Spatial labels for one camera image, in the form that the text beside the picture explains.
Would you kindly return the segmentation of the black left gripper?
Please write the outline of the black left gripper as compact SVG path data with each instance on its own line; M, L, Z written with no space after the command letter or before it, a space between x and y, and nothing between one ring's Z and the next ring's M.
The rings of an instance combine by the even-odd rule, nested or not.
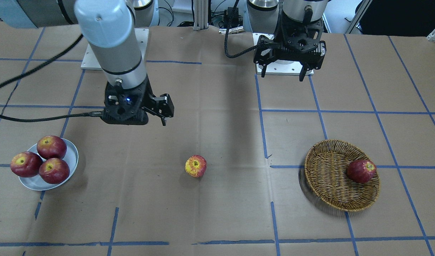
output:
M323 19L304 24L281 14L274 38L260 36L253 61L261 65L264 78L267 66L276 60L290 60L302 65L299 81L302 82L312 69L320 69L326 53L326 43L321 40L324 32Z

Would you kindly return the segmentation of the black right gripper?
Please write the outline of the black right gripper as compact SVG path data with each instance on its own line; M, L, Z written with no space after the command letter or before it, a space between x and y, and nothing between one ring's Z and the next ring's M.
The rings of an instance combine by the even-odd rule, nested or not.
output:
M156 97L151 89L149 78L131 89L123 89L123 82L115 85L107 82L105 87L104 110L101 120L107 124L145 125L148 114L157 116L162 126L174 116L174 104L170 94Z

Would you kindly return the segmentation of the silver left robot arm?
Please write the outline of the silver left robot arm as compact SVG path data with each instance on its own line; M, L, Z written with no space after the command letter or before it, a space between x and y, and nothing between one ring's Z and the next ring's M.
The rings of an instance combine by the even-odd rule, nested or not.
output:
M296 75L322 67L327 0L247 0L244 28L253 34L258 74Z

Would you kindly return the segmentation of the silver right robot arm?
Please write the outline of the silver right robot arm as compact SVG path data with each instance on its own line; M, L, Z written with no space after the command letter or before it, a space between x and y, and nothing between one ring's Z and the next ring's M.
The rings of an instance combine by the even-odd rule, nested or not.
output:
M86 39L106 76L102 111L51 118L20 119L0 114L1 119L35 123L75 117L100 118L108 124L145 125L148 115L162 125L174 116L169 94L155 96L136 38L136 10L131 0L0 0L0 18L15 28L79 25L81 35L62 52L24 74L0 83L6 85L29 76L68 53Z

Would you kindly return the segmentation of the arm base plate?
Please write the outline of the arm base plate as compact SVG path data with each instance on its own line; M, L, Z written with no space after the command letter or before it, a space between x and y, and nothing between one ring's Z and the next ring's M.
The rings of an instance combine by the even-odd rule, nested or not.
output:
M146 53L150 31L148 28L135 28L134 31L135 31L136 39L138 41L137 44L140 48L141 55L143 59L145 59L145 53ZM102 71L102 68L90 44L87 45L86 51L83 55L81 68L83 70Z
M252 33L253 44L256 45L258 39L261 35L268 37L268 39L274 39L274 34L264 34L264 33ZM262 65L255 64L256 73L258 75L262 74ZM274 63L270 63L266 66L266 75L291 75L299 76L302 69L302 65L299 62L294 62L291 60L276 60ZM307 76L312 76L315 72L313 70L306 71Z

